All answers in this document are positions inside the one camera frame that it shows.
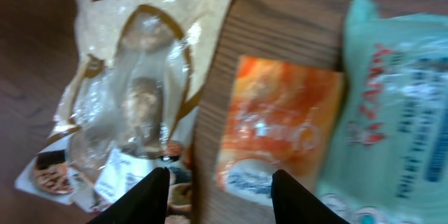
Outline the teal wet wipes pack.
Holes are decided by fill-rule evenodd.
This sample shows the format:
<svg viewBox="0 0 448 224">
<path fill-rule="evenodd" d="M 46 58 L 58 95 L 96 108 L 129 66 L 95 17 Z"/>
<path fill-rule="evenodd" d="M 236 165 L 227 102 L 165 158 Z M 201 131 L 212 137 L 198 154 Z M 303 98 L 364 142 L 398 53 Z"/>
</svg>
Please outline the teal wet wipes pack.
<svg viewBox="0 0 448 224">
<path fill-rule="evenodd" d="M 353 0 L 349 90 L 316 194 L 348 223 L 447 222 L 447 18 Z"/>
</svg>

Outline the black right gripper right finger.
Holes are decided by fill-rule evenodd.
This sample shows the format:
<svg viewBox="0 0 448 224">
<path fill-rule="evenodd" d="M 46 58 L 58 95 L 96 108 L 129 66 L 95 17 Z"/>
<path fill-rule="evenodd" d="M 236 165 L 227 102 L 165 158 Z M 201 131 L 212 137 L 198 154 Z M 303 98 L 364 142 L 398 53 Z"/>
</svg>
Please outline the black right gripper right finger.
<svg viewBox="0 0 448 224">
<path fill-rule="evenodd" d="M 349 224 L 282 169 L 272 175 L 271 197 L 276 224 Z"/>
</svg>

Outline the orange small box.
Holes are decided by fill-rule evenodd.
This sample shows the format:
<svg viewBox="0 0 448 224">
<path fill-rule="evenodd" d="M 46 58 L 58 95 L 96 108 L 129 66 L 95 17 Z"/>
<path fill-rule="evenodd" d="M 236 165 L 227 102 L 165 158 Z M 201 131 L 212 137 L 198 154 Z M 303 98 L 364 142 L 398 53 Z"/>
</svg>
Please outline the orange small box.
<svg viewBox="0 0 448 224">
<path fill-rule="evenodd" d="M 342 73 L 242 55 L 216 162 L 216 185 L 271 206 L 282 169 L 313 192 L 340 110 Z"/>
</svg>

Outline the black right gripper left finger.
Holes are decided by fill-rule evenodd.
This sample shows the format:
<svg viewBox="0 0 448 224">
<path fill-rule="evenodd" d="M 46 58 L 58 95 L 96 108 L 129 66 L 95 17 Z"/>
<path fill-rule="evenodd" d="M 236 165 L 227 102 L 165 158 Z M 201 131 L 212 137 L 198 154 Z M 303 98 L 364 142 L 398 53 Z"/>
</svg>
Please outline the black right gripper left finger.
<svg viewBox="0 0 448 224">
<path fill-rule="evenodd" d="M 170 173 L 155 168 L 107 210 L 87 224 L 164 224 Z"/>
</svg>

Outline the beige snack pouch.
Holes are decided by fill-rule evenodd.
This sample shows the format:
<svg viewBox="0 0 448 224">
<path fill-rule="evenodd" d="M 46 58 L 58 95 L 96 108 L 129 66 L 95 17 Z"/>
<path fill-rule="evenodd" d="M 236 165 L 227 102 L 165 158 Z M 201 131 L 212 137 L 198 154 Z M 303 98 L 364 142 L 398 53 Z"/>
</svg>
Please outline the beige snack pouch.
<svg viewBox="0 0 448 224">
<path fill-rule="evenodd" d="M 102 213 L 167 168 L 163 223 L 189 223 L 201 91 L 231 0 L 76 0 L 76 75 L 18 190 Z"/>
</svg>

